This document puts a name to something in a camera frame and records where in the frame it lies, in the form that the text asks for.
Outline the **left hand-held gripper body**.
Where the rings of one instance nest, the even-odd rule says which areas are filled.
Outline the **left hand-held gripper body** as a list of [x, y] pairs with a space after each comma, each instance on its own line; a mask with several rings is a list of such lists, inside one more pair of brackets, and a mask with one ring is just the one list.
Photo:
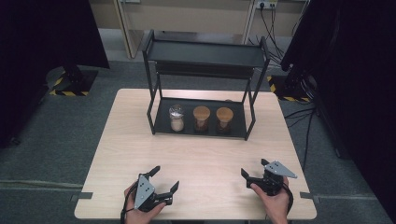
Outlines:
[[148, 212], [160, 203], [170, 205], [173, 202], [173, 195], [173, 189], [165, 193], [157, 194], [155, 192], [155, 187], [149, 182], [149, 179], [141, 175], [137, 179], [134, 209]]

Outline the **person's left hand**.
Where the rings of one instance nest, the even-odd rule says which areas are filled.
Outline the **person's left hand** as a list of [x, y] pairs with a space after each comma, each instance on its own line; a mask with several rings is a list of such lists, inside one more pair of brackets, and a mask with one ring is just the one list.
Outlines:
[[159, 215], [165, 208], [166, 203], [160, 203], [156, 205], [149, 212], [142, 212], [134, 209], [134, 190], [133, 185], [128, 187], [124, 191], [124, 197], [126, 199], [125, 212], [121, 216], [120, 220], [123, 224], [149, 224], [150, 221]]

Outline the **black curtain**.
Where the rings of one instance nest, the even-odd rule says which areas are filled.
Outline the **black curtain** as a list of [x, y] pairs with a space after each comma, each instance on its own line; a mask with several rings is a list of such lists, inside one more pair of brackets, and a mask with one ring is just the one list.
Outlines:
[[0, 148], [48, 90], [58, 67], [108, 67], [89, 0], [0, 0]]
[[281, 66], [312, 77], [336, 140], [396, 222], [396, 0], [311, 0]]

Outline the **glass jar of brown bark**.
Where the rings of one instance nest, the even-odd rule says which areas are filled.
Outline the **glass jar of brown bark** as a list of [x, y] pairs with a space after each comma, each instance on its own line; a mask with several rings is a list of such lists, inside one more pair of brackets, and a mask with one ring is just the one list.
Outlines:
[[231, 130], [233, 120], [233, 111], [229, 107], [220, 107], [217, 112], [217, 131], [219, 133], [228, 133]]

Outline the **glass jar of dark spice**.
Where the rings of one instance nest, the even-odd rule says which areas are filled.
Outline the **glass jar of dark spice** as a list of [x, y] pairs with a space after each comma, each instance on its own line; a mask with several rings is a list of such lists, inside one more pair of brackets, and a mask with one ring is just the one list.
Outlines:
[[210, 117], [210, 110], [208, 107], [200, 105], [193, 109], [194, 129], [197, 132], [206, 132], [208, 129], [208, 120]]

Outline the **person's right hand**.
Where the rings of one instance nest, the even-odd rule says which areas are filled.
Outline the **person's right hand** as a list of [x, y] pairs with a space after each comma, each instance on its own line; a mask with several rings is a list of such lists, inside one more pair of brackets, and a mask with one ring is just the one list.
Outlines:
[[265, 214], [273, 224], [288, 224], [289, 194], [282, 189], [276, 196], [268, 196], [259, 186], [252, 183], [251, 189], [258, 195]]

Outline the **stand base with striped tape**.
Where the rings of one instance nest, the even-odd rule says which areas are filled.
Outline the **stand base with striped tape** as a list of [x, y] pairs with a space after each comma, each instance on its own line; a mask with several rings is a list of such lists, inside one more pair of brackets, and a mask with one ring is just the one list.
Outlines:
[[300, 84], [288, 87], [286, 84], [286, 76], [268, 76], [267, 81], [270, 91], [274, 93], [279, 100], [309, 102], [310, 98]]
[[49, 94], [62, 96], [87, 96], [98, 72], [80, 70], [76, 65], [64, 67]]

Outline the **glass-lid jar of white powder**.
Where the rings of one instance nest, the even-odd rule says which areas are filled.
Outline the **glass-lid jar of white powder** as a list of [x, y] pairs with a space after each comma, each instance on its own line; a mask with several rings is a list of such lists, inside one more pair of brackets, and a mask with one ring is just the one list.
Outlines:
[[181, 105], [172, 105], [169, 108], [171, 129], [180, 132], [184, 129], [184, 110]]

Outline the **white wall socket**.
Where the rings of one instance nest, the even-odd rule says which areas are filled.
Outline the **white wall socket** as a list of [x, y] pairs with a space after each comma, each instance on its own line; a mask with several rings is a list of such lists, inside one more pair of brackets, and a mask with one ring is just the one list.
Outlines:
[[277, 6], [278, 0], [257, 0], [256, 8], [257, 9], [275, 9]]

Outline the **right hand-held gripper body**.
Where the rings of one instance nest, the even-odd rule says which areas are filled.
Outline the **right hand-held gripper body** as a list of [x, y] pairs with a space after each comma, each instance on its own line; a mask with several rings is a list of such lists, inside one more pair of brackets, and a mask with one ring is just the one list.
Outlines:
[[297, 175], [280, 161], [272, 161], [263, 166], [261, 178], [250, 177], [251, 184], [259, 186], [268, 196], [277, 195], [284, 186], [284, 178], [296, 178]]

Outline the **black metal shelf rack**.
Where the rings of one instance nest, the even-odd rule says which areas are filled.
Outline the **black metal shelf rack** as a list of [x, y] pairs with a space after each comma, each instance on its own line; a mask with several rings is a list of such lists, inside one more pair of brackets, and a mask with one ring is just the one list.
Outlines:
[[[256, 122], [254, 104], [270, 62], [265, 40], [258, 46], [190, 42], [158, 39], [150, 32], [142, 54], [150, 92], [147, 116], [152, 133], [173, 133], [169, 108], [181, 105], [184, 129], [180, 134], [249, 138]], [[163, 76], [244, 80], [246, 87], [239, 101], [166, 97], [161, 83]], [[210, 110], [206, 132], [194, 129], [193, 109], [200, 105]], [[228, 133], [217, 131], [216, 112], [220, 107], [233, 111]]]

